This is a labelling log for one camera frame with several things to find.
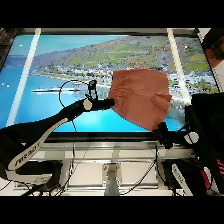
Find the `displayed image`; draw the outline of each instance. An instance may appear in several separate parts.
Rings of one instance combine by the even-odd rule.
[[[5,127],[33,35],[16,37],[0,73],[0,128]],[[198,38],[175,37],[189,94],[216,93],[218,88]],[[182,99],[175,63],[166,36],[41,35],[23,90],[15,123],[33,122],[58,113],[61,98],[67,106],[85,98],[88,83],[97,80],[100,99],[108,97],[115,70],[163,70],[168,75],[171,106],[165,118],[168,129],[184,125]],[[78,132],[148,132],[126,121],[112,109],[86,112],[74,120]],[[56,132],[74,132],[71,123]]]

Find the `black frame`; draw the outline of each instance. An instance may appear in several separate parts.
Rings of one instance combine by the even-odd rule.
[[[23,32],[20,35],[33,35],[33,32]],[[131,35],[131,36],[167,36],[167,33],[138,33],[138,32],[44,32],[43,35]],[[175,34],[175,37],[198,37],[195,33],[189,34]],[[173,136],[175,131],[169,131],[169,135]],[[140,142],[140,141],[157,141],[152,132],[52,132],[46,139],[46,143],[57,142]]]

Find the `white ship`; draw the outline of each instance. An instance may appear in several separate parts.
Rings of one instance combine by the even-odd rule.
[[[43,93],[58,93],[60,91],[60,88],[58,87],[53,87],[53,88],[39,88],[39,89],[32,89],[32,93],[38,93],[38,94],[43,94]],[[74,92],[79,92],[80,88],[62,88],[61,92],[62,93],[69,93],[72,94]]]

